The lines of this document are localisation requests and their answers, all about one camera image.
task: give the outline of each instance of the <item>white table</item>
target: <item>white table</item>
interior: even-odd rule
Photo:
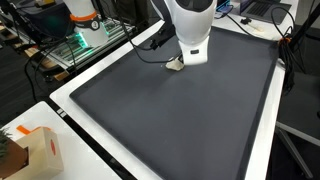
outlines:
[[[290,12],[295,17],[298,0],[290,1],[292,7]],[[242,19],[239,16],[231,15],[237,22]],[[159,21],[136,38],[133,39],[135,44],[140,44],[152,34],[154,34],[163,24]],[[292,25],[291,19],[287,16],[280,26],[280,29],[286,29],[289,25]],[[229,29],[239,33],[243,33],[239,27],[237,27],[227,17],[217,20],[214,22],[214,26]],[[259,26],[270,30],[272,36],[267,35],[266,37],[276,37],[278,32],[273,30],[274,26],[269,23],[259,22]],[[93,78],[99,72],[104,70],[106,67],[117,61],[120,57],[132,50],[132,46],[127,43],[120,47],[112,54],[108,55],[97,64],[74,78],[72,81],[55,91],[50,95],[50,98],[56,102],[71,118],[73,118],[80,126],[82,126],[100,145],[108,151],[114,158],[116,158],[129,172],[131,172],[139,180],[151,180],[160,179],[151,169],[143,164],[137,157],[129,152],[124,146],[122,146],[114,137],[111,136],[106,130],[104,130],[99,124],[97,124],[88,114],[86,114],[76,103],[74,103],[69,95],[71,92],[76,90],[82,84]],[[282,84],[284,79],[284,70],[279,64],[273,74],[273,78],[270,84],[269,92],[265,102],[264,110],[260,120],[260,124],[257,130],[256,139],[253,145],[250,161],[247,168],[246,179],[247,180],[263,180],[265,179],[268,161],[271,151],[271,144],[273,139],[273,133],[276,123],[276,117],[280,102]]]
[[[40,102],[8,123],[8,133],[17,140],[24,135],[16,130],[23,125],[29,130],[46,126],[58,135],[64,171],[52,180],[88,180],[121,178],[45,103]]]

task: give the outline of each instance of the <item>floor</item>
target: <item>floor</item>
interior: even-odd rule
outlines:
[[[308,7],[311,0],[300,0],[299,10],[297,15],[297,24],[301,25],[305,15],[308,13]],[[150,19],[150,23],[155,22],[156,19]],[[320,20],[317,21],[310,33],[320,37]],[[305,66],[309,74],[320,76],[320,42],[305,39],[302,44],[302,56],[304,57]],[[10,47],[3,47],[0,49],[0,127],[6,124],[16,116],[20,115],[29,109],[34,101],[31,96],[30,85],[23,72],[24,64],[27,58],[17,55]],[[28,71],[34,81],[33,69],[28,68]],[[64,82],[46,83],[41,76],[37,75],[39,85],[42,87],[42,92],[36,86],[36,94],[39,100],[52,103],[48,95],[58,87],[62,86]],[[314,174],[315,180],[320,180],[320,147],[312,145],[300,138],[291,136],[301,156],[305,159],[309,168]],[[305,179],[299,167],[291,158],[284,145],[275,135],[272,145],[272,152],[270,156],[268,180],[303,180]]]

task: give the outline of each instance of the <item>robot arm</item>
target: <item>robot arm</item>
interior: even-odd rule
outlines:
[[[208,60],[208,42],[216,0],[151,0],[159,16],[175,27],[185,65]]]

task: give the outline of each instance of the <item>gray work surface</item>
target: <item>gray work surface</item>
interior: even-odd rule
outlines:
[[[320,146],[320,78],[296,73],[294,80],[292,91],[280,101],[279,127]]]
[[[208,63],[180,72],[131,51],[70,96],[161,178],[244,179],[276,46],[214,28],[208,48]],[[173,37],[139,52],[156,61],[179,49]]]

